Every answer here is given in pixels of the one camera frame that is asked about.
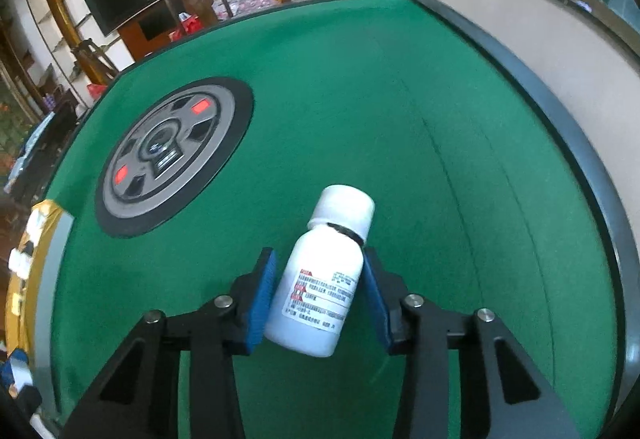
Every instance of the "green felt table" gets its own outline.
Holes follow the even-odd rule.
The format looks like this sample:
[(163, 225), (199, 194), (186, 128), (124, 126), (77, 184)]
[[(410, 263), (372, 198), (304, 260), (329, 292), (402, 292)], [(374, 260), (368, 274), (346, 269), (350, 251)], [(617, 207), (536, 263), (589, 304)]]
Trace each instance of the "green felt table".
[[(153, 102), (210, 76), (253, 89), (254, 116), (238, 149), (169, 221), (131, 239), (109, 237), (94, 195), (111, 149)], [(411, 0), (338, 0), (246, 19), (158, 54), (114, 84), (47, 195), (76, 218), (52, 322), (63, 419), (144, 311), (195, 310), (248, 272), (263, 246), (274, 247), (282, 269), (334, 183), (375, 200), (368, 243), (388, 270), (444, 308), (494, 310), (581, 435), (597, 435), (617, 336), (590, 206), (522, 95)], [(358, 292), (331, 358), (264, 342), (234, 360), (247, 437), (391, 437), (404, 359), (376, 342), (363, 298)], [(456, 437), (455, 362), (451, 374)], [(180, 393), (188, 437), (185, 383)]]

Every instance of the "shelf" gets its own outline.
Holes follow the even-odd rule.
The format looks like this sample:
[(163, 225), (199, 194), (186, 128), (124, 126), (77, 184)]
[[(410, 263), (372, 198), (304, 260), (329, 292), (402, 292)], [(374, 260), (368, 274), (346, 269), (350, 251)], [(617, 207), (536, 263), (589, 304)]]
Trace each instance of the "shelf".
[(37, 23), (37, 24), (41, 24), (42, 22), (44, 22), (45, 20), (48, 20), (49, 18), (51, 18), (51, 9), (50, 9), (50, 10), (48, 10), (48, 11), (45, 13), (45, 15), (44, 15), (42, 18), (40, 18), (40, 20), (38, 20), (36, 23)]
[(33, 64), (35, 63), (35, 60), (33, 59), (31, 52), (26, 51), (26, 53), (24, 53), (23, 56), (20, 58), (20, 62), (24, 67), (24, 70), (29, 70), (31, 69), (31, 66), (33, 66)]
[(116, 45), (116, 43), (118, 43), (121, 40), (121, 38), (118, 36), (115, 40), (110, 41), (108, 44), (106, 45), (101, 45), (100, 49), (102, 49), (103, 52), (106, 53), (106, 51), (108, 51), (109, 49), (111, 49), (114, 45)]
[(55, 44), (53, 46), (53, 49), (51, 50), (52, 53), (56, 52), (58, 49), (61, 49), (62, 46), (64, 46), (66, 44), (66, 40), (64, 37), (60, 38), (60, 40), (58, 40), (58, 43)]
[(84, 74), (84, 70), (82, 70), (78, 62), (75, 62), (74, 68), (71, 69), (71, 73), (69, 74), (69, 82), (75, 82), (82, 74)]
[(79, 21), (76, 25), (74, 25), (75, 29), (79, 29), (81, 28), (84, 24), (87, 23), (88, 19), (93, 17), (93, 15), (91, 13), (87, 13), (82, 19), (81, 21)]

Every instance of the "red bag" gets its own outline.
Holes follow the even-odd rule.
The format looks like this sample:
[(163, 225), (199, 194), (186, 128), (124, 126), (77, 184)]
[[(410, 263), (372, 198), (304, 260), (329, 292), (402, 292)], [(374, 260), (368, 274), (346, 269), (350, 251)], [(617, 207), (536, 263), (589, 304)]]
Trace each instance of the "red bag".
[(86, 88), (89, 91), (89, 96), (91, 96), (91, 99), (94, 101), (97, 101), (102, 93), (107, 90), (106, 85), (98, 85), (97, 83), (89, 83)]
[[(196, 16), (189, 16), (185, 21), (182, 22), (182, 27), (187, 31), (187, 34), (193, 34), (196, 31), (202, 29), (203, 25), (200, 19)], [(169, 40), (175, 42), (182, 38), (182, 31), (180, 29), (176, 29), (175, 31), (171, 31), (169, 33)]]

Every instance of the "bottle label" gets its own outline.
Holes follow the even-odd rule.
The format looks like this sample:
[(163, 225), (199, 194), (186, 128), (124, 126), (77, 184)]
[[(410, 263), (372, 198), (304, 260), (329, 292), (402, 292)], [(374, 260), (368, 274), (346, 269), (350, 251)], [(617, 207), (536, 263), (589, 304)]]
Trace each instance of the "bottle label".
[(357, 284), (356, 279), (343, 273), (322, 279), (301, 269), (289, 289), (282, 314), (316, 329), (340, 334)]

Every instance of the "red light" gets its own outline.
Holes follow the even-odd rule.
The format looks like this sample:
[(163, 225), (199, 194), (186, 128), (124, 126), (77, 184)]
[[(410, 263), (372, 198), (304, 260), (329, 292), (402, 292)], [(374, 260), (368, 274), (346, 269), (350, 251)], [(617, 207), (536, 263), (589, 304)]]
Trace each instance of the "red light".
[(197, 102), (195, 105), (191, 107), (191, 111), (195, 115), (202, 114), (202, 112), (204, 112), (209, 108), (210, 104), (211, 103), (209, 99), (201, 99), (199, 102)]
[(127, 169), (127, 165), (124, 165), (122, 168), (120, 168), (120, 170), (116, 172), (116, 184), (122, 183), (128, 172), (129, 170)]

